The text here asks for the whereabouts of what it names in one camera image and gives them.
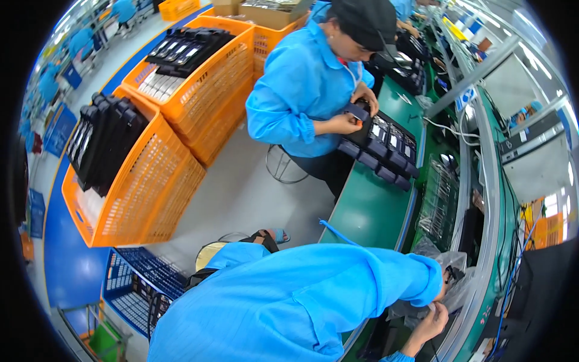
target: black pants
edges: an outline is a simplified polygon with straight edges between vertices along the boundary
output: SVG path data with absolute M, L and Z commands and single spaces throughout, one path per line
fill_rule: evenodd
M 325 181 L 334 195 L 335 201 L 338 201 L 338 197 L 342 193 L 344 184 L 354 164 L 353 158 L 338 150 L 312 158 L 292 155 L 289 155 L 289 157 L 308 175 Z
M 119 23 L 119 30 L 121 27 L 124 27 L 126 30 L 129 30 L 129 22 L 125 21 L 124 23 Z

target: orange basket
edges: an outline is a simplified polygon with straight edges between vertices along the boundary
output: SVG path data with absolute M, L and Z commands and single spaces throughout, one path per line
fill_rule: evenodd
M 200 15 L 215 16 L 213 8 L 205 10 Z M 282 30 L 274 30 L 259 25 L 255 26 L 254 31 L 254 81 L 257 81 L 263 75 L 263 65 L 269 53 L 276 45 L 285 38 L 289 33 L 302 28 L 310 16 L 310 12 L 297 19 Z
M 185 143 L 203 166 L 210 167 L 213 164 L 239 123 L 245 118 L 245 101 L 252 89 L 253 80 L 247 78 L 211 121 L 206 122 L 205 127 L 199 130 L 197 137 Z
M 201 9 L 199 0 L 167 0 L 159 4 L 161 19 L 176 21 Z
M 141 61 L 124 78 L 123 84 L 159 106 L 161 113 L 181 138 L 191 143 L 196 133 L 220 106 L 230 99 L 245 79 L 252 75 L 254 25 L 218 17 L 199 16 L 186 27 L 208 27 L 228 30 L 236 35 L 199 68 L 165 101 L 139 91 L 139 85 L 157 69 L 157 65 Z
M 79 205 L 80 187 L 72 166 L 64 176 L 64 201 L 88 247 L 166 242 L 206 172 L 158 107 L 123 85 L 113 94 L 128 97 L 149 125 L 119 169 L 96 225 L 90 225 Z

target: window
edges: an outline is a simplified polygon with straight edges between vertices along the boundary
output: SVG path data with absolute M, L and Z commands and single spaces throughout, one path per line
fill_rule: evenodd
M 545 212 L 545 217 L 551 217 L 557 215 L 559 209 L 557 207 L 557 194 L 549 195 L 545 198 L 545 207 L 547 208 Z

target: hairnet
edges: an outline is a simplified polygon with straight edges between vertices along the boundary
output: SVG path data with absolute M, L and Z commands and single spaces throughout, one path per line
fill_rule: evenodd
M 535 111 L 540 111 L 543 108 L 543 105 L 539 101 L 532 101 L 531 107 L 533 107 Z
M 394 44 L 396 10 L 385 0 L 332 0 L 328 11 L 335 16 L 340 30 L 371 51 L 384 50 L 384 43 Z

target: blue smock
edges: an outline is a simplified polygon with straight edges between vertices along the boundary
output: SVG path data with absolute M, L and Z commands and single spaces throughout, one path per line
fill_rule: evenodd
M 82 50 L 80 57 L 84 57 L 93 50 L 93 46 L 93 31 L 90 28 L 83 28 L 71 38 L 68 44 L 68 51 L 71 58 L 74 58 Z
M 334 362 L 344 353 L 341 333 L 398 299 L 425 306 L 442 288 L 433 259 L 348 244 L 270 254 L 229 243 L 207 268 L 219 270 L 159 319 L 149 362 Z M 382 362 L 413 360 L 397 352 Z
M 137 12 L 133 0 L 118 0 L 112 5 L 111 16 L 119 15 L 119 23 L 126 23 Z
M 58 91 L 58 82 L 55 80 L 60 69 L 60 65 L 54 65 L 52 62 L 46 66 L 46 71 L 38 81 L 38 93 L 46 102 L 52 101 Z
M 314 20 L 321 21 L 327 9 Z M 245 104 L 250 136 L 280 144 L 297 157 L 323 156 L 337 149 L 342 136 L 316 136 L 313 119 L 339 114 L 360 81 L 374 86 L 374 77 L 362 62 L 347 64 L 346 68 L 332 52 L 316 21 L 287 35 L 267 57 L 264 75 Z
M 30 126 L 30 120 L 26 119 L 18 128 L 18 132 L 24 137 L 24 147 L 26 152 L 32 152 L 34 148 L 34 131 Z
M 407 21 L 410 15 L 414 15 L 415 0 L 390 0 L 396 9 L 396 19 Z

